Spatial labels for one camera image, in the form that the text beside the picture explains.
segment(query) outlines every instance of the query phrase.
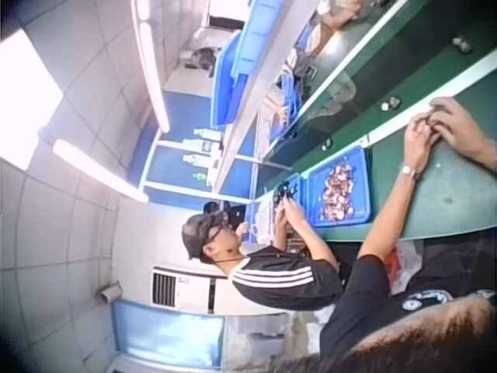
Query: white stripe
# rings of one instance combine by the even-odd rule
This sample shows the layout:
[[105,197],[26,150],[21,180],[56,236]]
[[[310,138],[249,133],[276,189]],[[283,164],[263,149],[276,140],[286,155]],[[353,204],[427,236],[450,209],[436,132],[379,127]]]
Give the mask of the white stripe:
[[287,282],[284,284],[276,283],[276,284],[260,284],[259,282],[251,282],[245,280],[239,280],[238,278],[233,278],[233,282],[238,282],[239,284],[250,286],[251,288],[292,288],[293,286],[308,284],[314,281],[313,277],[308,277],[303,280],[295,281],[295,282]]
[[231,280],[231,277],[233,277],[233,274],[235,274],[236,271],[238,271],[240,268],[245,267],[247,264],[249,264],[250,261],[250,256],[247,256],[246,258],[243,258],[240,263],[238,263],[235,268],[230,270],[230,273],[228,275],[228,279]]
[[304,267],[298,270],[238,270],[237,274],[256,274],[259,276],[292,276],[294,274],[301,274],[302,272],[308,272],[311,267]]
[[258,277],[258,276],[250,276],[249,274],[240,274],[234,273],[233,278],[242,279],[242,280],[253,280],[260,282],[284,282],[284,281],[294,281],[300,280],[301,278],[312,277],[312,272],[309,270],[303,274],[297,274],[295,276],[287,276],[287,277]]

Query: small parts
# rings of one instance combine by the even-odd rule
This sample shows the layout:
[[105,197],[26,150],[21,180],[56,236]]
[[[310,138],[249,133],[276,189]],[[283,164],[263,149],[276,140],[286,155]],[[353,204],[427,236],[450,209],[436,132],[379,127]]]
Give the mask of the small parts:
[[319,215],[320,220],[343,220],[353,214],[349,195],[352,193],[352,167],[345,162],[339,163],[332,169],[325,180],[325,189],[322,198],[323,208]]
[[370,146],[370,134],[367,134],[363,138],[359,140],[359,145],[362,149],[365,149]]
[[277,207],[284,197],[293,198],[297,189],[294,186],[290,186],[288,181],[283,181],[274,190],[273,203],[274,207]]
[[382,111],[396,110],[400,107],[402,101],[398,97],[392,96],[386,103],[381,104]]
[[332,138],[327,138],[325,143],[323,145],[321,145],[321,150],[323,152],[327,151],[328,149],[330,149],[333,145],[333,141],[332,141]]
[[452,39],[452,44],[462,53],[468,54],[473,50],[471,44],[463,37],[455,37]]
[[447,127],[445,124],[443,124],[442,122],[439,122],[438,120],[433,120],[432,119],[432,115],[433,113],[436,113],[436,112],[442,112],[442,113],[447,113],[447,114],[450,114],[450,112],[445,109],[443,106],[439,106],[439,105],[436,105],[434,106],[430,111],[429,111],[429,116],[428,118],[426,119],[426,123],[430,126],[430,127],[434,127],[436,125],[442,125],[444,127],[446,127],[449,131],[451,131],[451,129],[449,129],[449,127]]

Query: black t-shirt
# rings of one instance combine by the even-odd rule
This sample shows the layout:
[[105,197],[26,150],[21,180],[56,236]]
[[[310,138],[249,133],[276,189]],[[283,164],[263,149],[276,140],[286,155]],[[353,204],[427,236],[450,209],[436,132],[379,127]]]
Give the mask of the black t-shirt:
[[229,278],[247,299],[277,309],[322,309],[342,294],[339,275],[331,264],[273,246],[243,259]]
[[449,277],[424,288],[390,296],[388,275],[376,256],[359,258],[352,269],[347,288],[330,320],[321,331],[320,351],[331,359],[349,352],[371,333],[431,305],[476,293],[495,301],[495,271],[465,287],[462,277]]

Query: blue crate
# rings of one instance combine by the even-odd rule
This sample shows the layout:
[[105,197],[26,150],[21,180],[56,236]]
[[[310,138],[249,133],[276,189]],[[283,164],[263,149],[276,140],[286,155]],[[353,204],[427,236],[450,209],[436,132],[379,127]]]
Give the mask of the blue crate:
[[233,123],[238,114],[238,109],[240,109],[240,104],[242,103],[243,92],[245,91],[245,86],[249,76],[246,74],[239,74],[233,84],[231,90],[231,101],[228,107],[228,113],[226,114],[225,122],[226,124]]
[[[353,170],[352,178],[354,186],[349,199],[354,212],[347,219],[341,221],[319,220],[319,216],[321,215],[320,210],[323,205],[319,197],[323,195],[325,180],[330,171],[340,162],[348,163]],[[307,200],[305,202],[307,202],[304,206],[306,218],[314,227],[351,225],[366,222],[371,215],[371,202],[364,149],[356,146],[312,172],[307,181]]]
[[292,124],[298,115],[298,110],[302,106],[301,95],[297,92],[294,85],[294,77],[292,75],[283,74],[281,76],[281,87],[285,101],[283,106],[287,107],[287,122],[284,125],[271,126],[269,131],[269,140],[274,141]]
[[254,71],[282,4],[283,0],[252,0],[231,70],[234,79]]
[[212,97],[210,100],[210,128],[214,130],[222,130],[226,124],[230,123],[227,121],[230,106],[236,106],[236,110],[238,111],[239,101],[231,103],[234,90],[231,68],[235,60],[235,52],[240,41],[240,35],[240,31],[235,31],[217,56],[212,82]]

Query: white wristwatch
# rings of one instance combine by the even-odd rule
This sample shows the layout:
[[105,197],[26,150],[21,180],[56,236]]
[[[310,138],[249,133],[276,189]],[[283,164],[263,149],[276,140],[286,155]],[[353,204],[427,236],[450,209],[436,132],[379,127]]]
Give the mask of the white wristwatch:
[[416,172],[416,170],[412,169],[411,167],[409,167],[405,164],[401,164],[401,173],[409,176],[413,180],[419,179],[419,174]]

